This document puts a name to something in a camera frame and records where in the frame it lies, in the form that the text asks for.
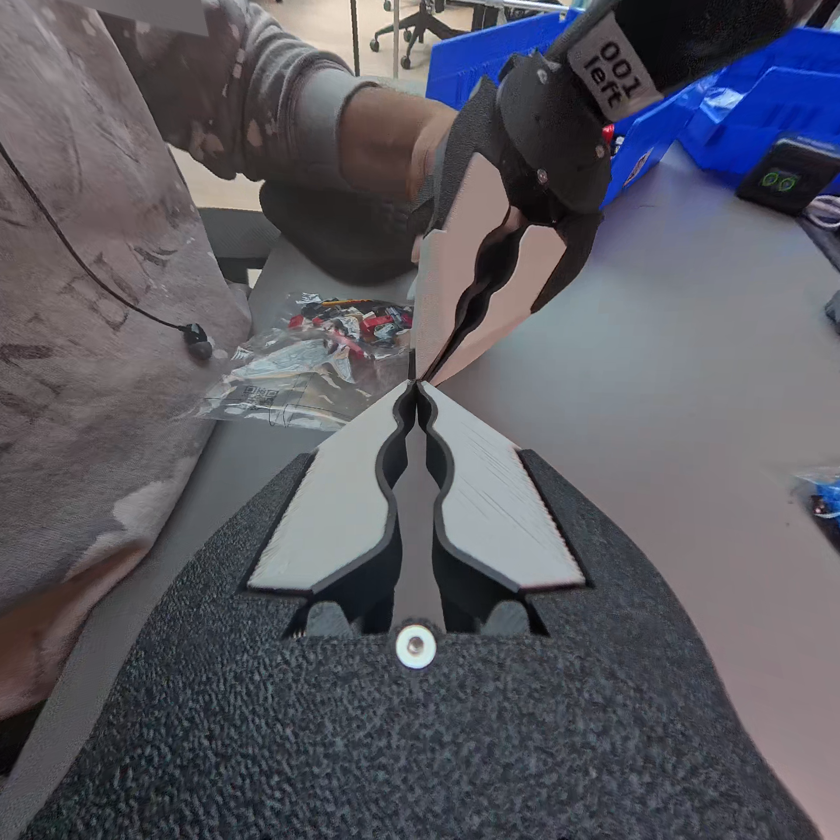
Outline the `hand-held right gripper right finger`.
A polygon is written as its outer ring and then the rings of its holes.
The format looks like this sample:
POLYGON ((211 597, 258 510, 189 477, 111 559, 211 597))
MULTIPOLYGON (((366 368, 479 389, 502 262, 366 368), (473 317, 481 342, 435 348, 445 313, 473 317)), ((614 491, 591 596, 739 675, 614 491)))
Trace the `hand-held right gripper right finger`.
POLYGON ((418 385, 434 534, 449 558, 514 594, 585 584, 520 448, 436 387, 418 385))

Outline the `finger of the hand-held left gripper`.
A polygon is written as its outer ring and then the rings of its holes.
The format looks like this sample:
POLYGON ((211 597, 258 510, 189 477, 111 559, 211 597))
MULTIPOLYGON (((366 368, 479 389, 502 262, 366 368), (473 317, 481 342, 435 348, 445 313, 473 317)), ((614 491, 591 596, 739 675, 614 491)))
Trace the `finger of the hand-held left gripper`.
POLYGON ((485 251, 482 288, 469 300, 463 321, 442 360, 427 373, 427 382, 443 384, 527 320, 565 249, 554 228, 530 225, 485 251))
POLYGON ((480 250, 509 211, 498 170, 482 154, 473 154, 443 226, 432 229, 420 248, 413 321, 417 380, 429 380, 445 356, 464 317, 461 299, 476 281, 480 250))

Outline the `blue bin with square label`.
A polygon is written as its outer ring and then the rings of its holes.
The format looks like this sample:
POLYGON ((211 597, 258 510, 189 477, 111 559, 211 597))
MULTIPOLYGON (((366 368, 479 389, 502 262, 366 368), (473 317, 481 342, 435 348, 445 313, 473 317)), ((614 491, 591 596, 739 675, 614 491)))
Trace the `blue bin with square label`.
MULTIPOLYGON (((498 83, 508 58, 544 52, 576 18, 579 8, 538 14, 519 22, 483 28, 433 47, 426 97, 459 110, 481 78, 498 83)), ((605 132, 611 142, 612 180, 601 209, 662 160, 699 109, 702 90, 693 84, 617 122, 605 132)))

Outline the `person's left hand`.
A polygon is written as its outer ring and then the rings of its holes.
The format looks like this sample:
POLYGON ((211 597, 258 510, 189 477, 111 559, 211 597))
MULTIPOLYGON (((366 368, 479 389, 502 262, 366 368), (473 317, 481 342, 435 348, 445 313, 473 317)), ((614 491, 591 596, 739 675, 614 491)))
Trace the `person's left hand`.
POLYGON ((458 112, 388 87, 363 87, 339 121, 342 178, 354 189, 411 202, 458 112))

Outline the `clear bag of blue bricks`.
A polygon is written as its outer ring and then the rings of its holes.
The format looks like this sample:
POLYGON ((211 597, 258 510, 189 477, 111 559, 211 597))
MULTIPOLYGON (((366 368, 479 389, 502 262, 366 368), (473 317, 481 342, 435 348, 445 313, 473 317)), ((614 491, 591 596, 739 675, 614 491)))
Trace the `clear bag of blue bricks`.
POLYGON ((794 495, 839 554, 839 466, 800 470, 794 475, 794 495))

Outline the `clear bag of mixed bricks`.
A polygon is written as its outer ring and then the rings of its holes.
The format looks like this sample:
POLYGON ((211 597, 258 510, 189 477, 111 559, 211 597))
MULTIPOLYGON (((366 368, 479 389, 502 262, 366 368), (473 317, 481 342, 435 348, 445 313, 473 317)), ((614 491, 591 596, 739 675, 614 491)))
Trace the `clear bag of mixed bricks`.
POLYGON ((193 414, 332 433, 408 375, 414 302, 291 293, 237 347, 193 414))

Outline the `row of black office chairs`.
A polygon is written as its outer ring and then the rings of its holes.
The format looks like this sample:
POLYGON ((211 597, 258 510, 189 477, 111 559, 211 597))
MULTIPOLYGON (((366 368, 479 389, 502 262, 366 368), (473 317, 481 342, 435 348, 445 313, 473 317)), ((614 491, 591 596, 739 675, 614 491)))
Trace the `row of black office chairs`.
POLYGON ((372 53, 377 54, 382 49, 382 40, 391 35, 393 45, 403 52, 399 54, 400 68, 413 68, 413 50, 422 45, 427 37, 437 41, 445 41, 457 36, 466 35, 470 27, 453 25, 446 17, 450 7, 472 11, 467 2, 449 1, 419 1, 400 2, 400 7, 415 5, 415 10, 404 17, 395 18, 389 25, 374 32, 369 42, 372 53))

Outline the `black desk mat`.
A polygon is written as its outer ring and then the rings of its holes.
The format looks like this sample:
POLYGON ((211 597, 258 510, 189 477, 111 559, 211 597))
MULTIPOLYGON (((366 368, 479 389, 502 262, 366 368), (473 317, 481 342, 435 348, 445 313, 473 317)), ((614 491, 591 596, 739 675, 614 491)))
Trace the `black desk mat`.
POLYGON ((839 272, 839 228, 827 229, 820 227, 806 217, 799 217, 797 222, 815 247, 821 251, 834 269, 839 272))

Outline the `black display device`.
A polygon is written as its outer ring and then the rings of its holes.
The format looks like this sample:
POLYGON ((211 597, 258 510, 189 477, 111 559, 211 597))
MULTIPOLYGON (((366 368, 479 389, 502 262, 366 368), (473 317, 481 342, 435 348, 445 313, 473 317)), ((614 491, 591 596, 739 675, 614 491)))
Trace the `black display device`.
POLYGON ((745 202, 799 216, 839 175, 838 143, 784 133, 742 178, 734 194, 745 202))

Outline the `grey desk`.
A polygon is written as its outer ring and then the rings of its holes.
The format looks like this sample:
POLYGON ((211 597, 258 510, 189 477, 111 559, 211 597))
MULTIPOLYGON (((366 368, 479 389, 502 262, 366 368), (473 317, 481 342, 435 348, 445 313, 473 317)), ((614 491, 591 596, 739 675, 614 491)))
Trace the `grey desk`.
POLYGON ((838 838, 838 554, 793 498, 838 464, 838 275, 679 149, 572 286, 444 391, 534 448, 681 600, 744 727, 838 838))

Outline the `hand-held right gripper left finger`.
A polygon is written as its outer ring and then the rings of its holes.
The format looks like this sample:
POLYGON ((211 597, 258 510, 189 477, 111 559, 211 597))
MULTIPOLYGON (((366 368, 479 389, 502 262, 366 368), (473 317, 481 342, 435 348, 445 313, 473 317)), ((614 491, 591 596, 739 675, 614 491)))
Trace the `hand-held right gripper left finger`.
POLYGON ((403 560, 394 488, 416 386, 390 390, 316 449, 248 578, 252 592, 385 596, 403 560))

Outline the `person's left forearm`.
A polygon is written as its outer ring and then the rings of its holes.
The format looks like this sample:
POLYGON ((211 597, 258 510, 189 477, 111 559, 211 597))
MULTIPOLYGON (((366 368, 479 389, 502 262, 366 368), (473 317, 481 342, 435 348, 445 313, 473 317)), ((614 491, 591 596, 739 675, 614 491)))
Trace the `person's left forearm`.
POLYGON ((203 2, 207 35, 100 13, 163 141, 216 176, 348 192, 340 121, 358 91, 338 56, 285 31, 251 2, 203 2))

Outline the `long blue plastic bin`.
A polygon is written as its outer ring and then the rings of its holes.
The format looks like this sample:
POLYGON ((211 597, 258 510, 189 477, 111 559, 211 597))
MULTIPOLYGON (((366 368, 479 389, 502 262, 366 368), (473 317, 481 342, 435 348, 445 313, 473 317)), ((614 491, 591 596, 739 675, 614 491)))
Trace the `long blue plastic bin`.
POLYGON ((838 146, 837 73, 772 66, 743 91, 716 80, 678 141, 702 170, 744 175, 788 136, 838 146))
POLYGON ((839 73, 839 33, 795 28, 766 47, 721 69, 719 77, 758 79, 772 67, 839 73))

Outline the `person's grey patterned sweatshirt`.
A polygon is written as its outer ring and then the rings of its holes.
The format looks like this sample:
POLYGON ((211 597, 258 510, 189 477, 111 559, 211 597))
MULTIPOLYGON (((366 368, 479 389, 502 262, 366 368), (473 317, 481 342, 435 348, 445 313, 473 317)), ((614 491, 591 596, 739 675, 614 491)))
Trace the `person's grey patterned sweatshirt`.
POLYGON ((249 330, 102 18, 2 2, 2 719, 150 551, 249 330))

